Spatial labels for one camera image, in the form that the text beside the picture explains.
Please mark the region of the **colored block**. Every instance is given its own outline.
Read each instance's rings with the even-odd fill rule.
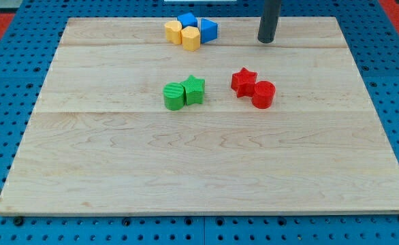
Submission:
[[[201,19],[201,43],[212,41],[218,38],[218,24],[211,20]]]
[[[165,107],[169,110],[179,110],[185,106],[185,88],[179,83],[171,82],[163,88]]]
[[[173,44],[181,44],[181,22],[177,20],[168,21],[165,23],[166,40]]]
[[[198,27],[198,20],[192,13],[182,14],[177,17],[177,20],[181,22],[183,28]]]
[[[197,27],[186,27],[181,30],[183,48],[195,51],[201,46],[200,30]]]
[[[268,81],[260,81],[254,87],[251,102],[256,108],[266,109],[272,105],[275,95],[275,86]]]
[[[180,83],[186,92],[186,105],[194,103],[202,104],[206,81],[190,75],[187,80]]]
[[[232,89],[236,91],[237,97],[252,97],[256,79],[257,72],[249,71],[245,67],[238,73],[234,73],[232,76]]]

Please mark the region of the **yellow hexagonal block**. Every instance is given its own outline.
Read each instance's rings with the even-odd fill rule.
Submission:
[[[166,40],[173,44],[181,44],[181,22],[178,20],[172,20],[165,23],[165,36]]]
[[[197,27],[186,27],[181,30],[182,44],[185,50],[195,51],[201,46],[200,30]]]

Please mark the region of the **blue cube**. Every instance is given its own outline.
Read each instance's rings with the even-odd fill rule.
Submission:
[[[202,44],[218,38],[218,24],[211,20],[202,18],[200,31]]]
[[[177,17],[177,20],[181,22],[183,28],[198,27],[197,18],[192,13],[182,14]]]

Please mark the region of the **green block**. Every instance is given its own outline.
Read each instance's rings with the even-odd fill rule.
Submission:
[[[186,105],[194,103],[202,104],[206,81],[190,75],[187,80],[180,83],[186,92]]]
[[[169,110],[179,110],[185,106],[185,88],[179,83],[170,82],[163,88],[165,107]]]

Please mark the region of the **blue perforated surface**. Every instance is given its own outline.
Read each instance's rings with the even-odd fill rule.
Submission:
[[[262,1],[25,0],[0,43],[0,190],[68,17],[258,16]],[[399,160],[399,37],[377,1],[283,1],[284,16],[335,16]],[[399,216],[0,217],[0,244],[399,244]]]

